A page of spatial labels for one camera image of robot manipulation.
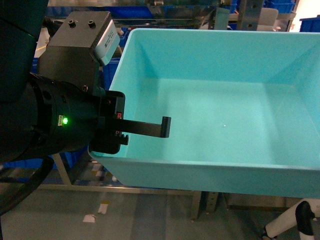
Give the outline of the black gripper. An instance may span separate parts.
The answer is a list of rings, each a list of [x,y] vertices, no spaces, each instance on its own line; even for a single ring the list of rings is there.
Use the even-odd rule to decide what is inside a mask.
[[[122,119],[125,95],[100,89],[97,96],[84,93],[74,84],[54,81],[31,73],[31,85],[37,102],[37,123],[32,126],[32,150],[51,155],[77,151],[116,154],[129,143],[128,135],[168,138],[171,117],[161,124]]]

